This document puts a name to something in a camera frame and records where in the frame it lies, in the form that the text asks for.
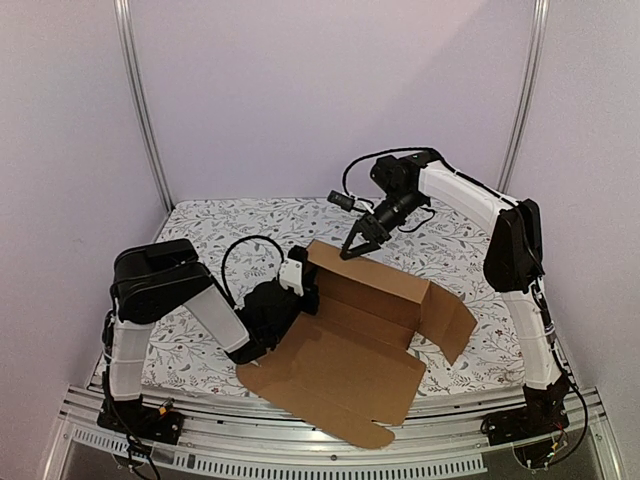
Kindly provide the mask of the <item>brown cardboard box sheet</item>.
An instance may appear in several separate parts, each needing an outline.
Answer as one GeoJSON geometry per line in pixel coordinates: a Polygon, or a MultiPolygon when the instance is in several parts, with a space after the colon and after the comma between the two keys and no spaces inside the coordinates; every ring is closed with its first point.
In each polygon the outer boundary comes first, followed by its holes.
{"type": "Polygon", "coordinates": [[[240,383],[327,434],[365,449],[395,438],[425,374],[414,335],[455,363],[477,325],[445,288],[382,263],[343,260],[314,240],[319,309],[300,314],[276,349],[236,369],[240,383]]]}

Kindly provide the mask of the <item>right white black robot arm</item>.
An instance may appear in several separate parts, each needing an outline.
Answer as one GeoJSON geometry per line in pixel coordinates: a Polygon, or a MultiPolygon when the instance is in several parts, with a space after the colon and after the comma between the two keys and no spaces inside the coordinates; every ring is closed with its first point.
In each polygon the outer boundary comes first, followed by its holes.
{"type": "Polygon", "coordinates": [[[434,148],[394,148],[373,158],[370,177],[385,197],[354,223],[341,258],[379,250],[394,229],[433,199],[487,233],[483,273],[511,315],[524,360],[526,407],[518,412],[517,427],[524,435],[539,435],[561,412],[570,382],[554,356],[556,334],[545,297],[538,204],[484,185],[452,167],[434,148]]]}

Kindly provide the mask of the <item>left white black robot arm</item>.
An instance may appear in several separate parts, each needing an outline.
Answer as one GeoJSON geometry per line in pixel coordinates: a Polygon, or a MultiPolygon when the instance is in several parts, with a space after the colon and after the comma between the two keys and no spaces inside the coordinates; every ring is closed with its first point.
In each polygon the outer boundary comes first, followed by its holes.
{"type": "Polygon", "coordinates": [[[275,278],[258,284],[241,302],[226,280],[217,280],[193,244],[179,239],[123,251],[114,262],[112,307],[102,333],[106,414],[128,434],[148,426],[141,377],[156,322],[186,308],[237,365],[274,350],[296,318],[319,308],[317,268],[309,252],[294,246],[281,253],[275,278]]]}

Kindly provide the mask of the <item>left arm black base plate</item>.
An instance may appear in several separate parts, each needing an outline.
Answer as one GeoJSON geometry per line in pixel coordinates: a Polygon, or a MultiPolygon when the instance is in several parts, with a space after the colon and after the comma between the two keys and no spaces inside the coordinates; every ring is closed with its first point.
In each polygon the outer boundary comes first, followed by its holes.
{"type": "Polygon", "coordinates": [[[140,401],[104,401],[97,425],[123,434],[134,434],[140,439],[176,445],[184,421],[185,416],[173,409],[162,413],[160,407],[145,406],[140,401]]]}

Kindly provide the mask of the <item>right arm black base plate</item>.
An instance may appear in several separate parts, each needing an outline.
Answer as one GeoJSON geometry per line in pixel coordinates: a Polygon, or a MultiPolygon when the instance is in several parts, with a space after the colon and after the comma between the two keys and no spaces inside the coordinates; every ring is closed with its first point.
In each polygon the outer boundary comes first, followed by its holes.
{"type": "Polygon", "coordinates": [[[561,408],[551,416],[533,413],[527,406],[492,412],[483,417],[480,432],[491,446],[534,438],[569,426],[566,411],[561,408]]]}

